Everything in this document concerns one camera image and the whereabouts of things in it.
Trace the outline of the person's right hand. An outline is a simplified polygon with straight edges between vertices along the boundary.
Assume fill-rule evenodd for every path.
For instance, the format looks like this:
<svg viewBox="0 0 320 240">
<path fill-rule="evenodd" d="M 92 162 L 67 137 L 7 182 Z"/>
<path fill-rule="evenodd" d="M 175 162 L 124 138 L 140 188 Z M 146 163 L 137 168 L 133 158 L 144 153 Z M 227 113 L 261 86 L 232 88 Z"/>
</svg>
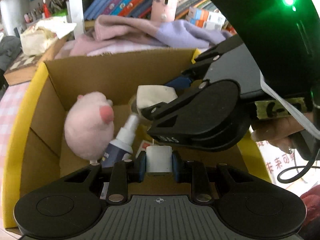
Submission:
<svg viewBox="0 0 320 240">
<path fill-rule="evenodd" d="M 290 135 L 300 132 L 304 127 L 292 117 L 258 120 L 252 124 L 251 138 L 255 142 L 268 141 L 272 146 L 290 154 L 293 146 Z"/>
</svg>

